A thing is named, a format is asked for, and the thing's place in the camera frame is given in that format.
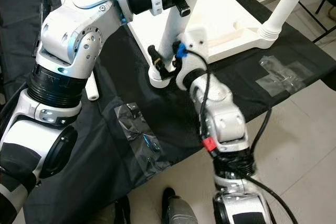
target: white stand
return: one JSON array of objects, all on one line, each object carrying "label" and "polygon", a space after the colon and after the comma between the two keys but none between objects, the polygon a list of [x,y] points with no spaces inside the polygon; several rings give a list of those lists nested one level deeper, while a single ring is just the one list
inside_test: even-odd
[{"label": "white stand", "polygon": [[[186,0],[191,12],[193,11],[197,0]],[[177,40],[177,36],[180,33],[183,33],[186,26],[188,25],[191,14],[186,17],[180,17],[179,10],[174,6],[170,8],[166,26],[161,38],[158,52],[163,56],[163,61],[166,66],[166,69],[170,72],[174,70],[172,65],[173,60],[173,43]],[[165,88],[168,86],[170,79],[162,80],[160,73],[157,71],[152,62],[150,62],[150,68],[148,70],[148,75],[151,85],[156,88]]]},{"label": "white stand", "polygon": [[196,4],[193,0],[187,1],[191,7],[195,6],[188,17],[181,18],[176,7],[173,7],[169,14],[165,10],[155,17],[149,12],[135,15],[134,21],[129,23],[136,41],[151,65],[149,77],[154,87],[164,88],[170,80],[162,81],[158,71],[152,66],[147,53],[149,45],[155,45],[167,57],[167,70],[172,70],[171,45],[185,28],[193,30],[195,26],[204,26],[207,33],[208,63],[254,47],[266,49],[276,41],[284,22],[299,2],[281,0],[270,18],[261,24],[235,0],[198,0]]}]

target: black tablecloth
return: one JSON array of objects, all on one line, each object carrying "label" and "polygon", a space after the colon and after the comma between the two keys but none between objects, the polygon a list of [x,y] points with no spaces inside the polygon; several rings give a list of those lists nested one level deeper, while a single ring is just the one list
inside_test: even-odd
[{"label": "black tablecloth", "polygon": [[[260,22],[270,11],[256,0],[238,0]],[[59,0],[50,0],[53,7]],[[40,0],[0,0],[0,60],[5,95],[9,98],[32,70],[31,51],[39,32]],[[211,65],[217,78],[234,93],[275,105],[290,96],[284,91],[271,97],[256,80],[268,72],[259,65],[262,56],[274,55],[284,65],[300,62],[313,75],[310,85],[336,69],[336,62],[301,33],[285,24],[274,45],[251,49]],[[45,179],[25,205],[26,223],[76,223],[94,211],[145,183],[145,176],[121,129],[114,108],[136,102],[157,136],[167,161],[173,165],[200,149],[197,116],[186,92],[174,82],[166,89],[151,87],[148,64],[127,27],[105,43],[95,67],[100,99],[89,102],[74,124],[78,141],[65,169]],[[267,107],[235,97],[247,121]]]}]

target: white cylinder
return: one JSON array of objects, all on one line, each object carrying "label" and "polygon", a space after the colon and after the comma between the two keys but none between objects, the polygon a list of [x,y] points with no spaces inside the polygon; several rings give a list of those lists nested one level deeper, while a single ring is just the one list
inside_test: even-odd
[{"label": "white cylinder", "polygon": [[[186,0],[190,11],[192,12],[197,0]],[[173,57],[173,48],[172,45],[176,41],[177,36],[184,32],[191,13],[186,17],[181,17],[179,10],[176,6],[170,8],[169,16],[167,19],[166,26],[161,38],[160,46],[158,52],[163,56],[165,63],[172,60]]]},{"label": "white cylinder", "polygon": [[88,78],[88,82],[85,85],[85,90],[86,90],[86,95],[90,101],[95,101],[99,98],[96,79],[94,78],[93,72]]},{"label": "white cylinder", "polygon": [[259,34],[266,40],[276,40],[290,13],[300,0],[281,0],[269,19],[259,29]]}]

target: transparent tape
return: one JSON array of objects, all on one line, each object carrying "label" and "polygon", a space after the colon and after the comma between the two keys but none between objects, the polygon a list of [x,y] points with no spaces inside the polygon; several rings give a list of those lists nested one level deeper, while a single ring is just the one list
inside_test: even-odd
[{"label": "transparent tape", "polygon": [[269,75],[256,82],[272,97],[285,90],[290,94],[298,92],[306,87],[303,81],[313,75],[309,69],[298,61],[284,66],[274,56],[263,56],[259,63]]},{"label": "transparent tape", "polygon": [[170,163],[136,103],[114,109],[124,134],[144,175],[149,179]]}]

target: tiled floor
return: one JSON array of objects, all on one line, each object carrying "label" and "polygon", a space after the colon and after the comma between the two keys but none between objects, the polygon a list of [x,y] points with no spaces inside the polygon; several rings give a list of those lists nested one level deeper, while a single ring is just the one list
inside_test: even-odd
[{"label": "tiled floor", "polygon": [[[315,10],[320,1],[303,0],[303,3]],[[267,7],[273,10],[276,4]],[[329,8],[326,3],[318,15],[328,28],[335,24],[326,15]],[[311,40],[323,32],[300,6],[288,22]],[[336,31],[318,45],[336,59]],[[263,117],[248,123],[251,139]],[[335,126],[336,92],[318,81],[274,107],[257,146],[256,161],[262,181],[282,196],[299,223],[335,223]],[[171,186],[192,206],[200,224],[214,223],[212,175],[212,160],[204,150],[157,175],[129,194],[132,222],[159,224],[162,192]],[[291,223],[277,202],[267,198],[278,223]]]}]

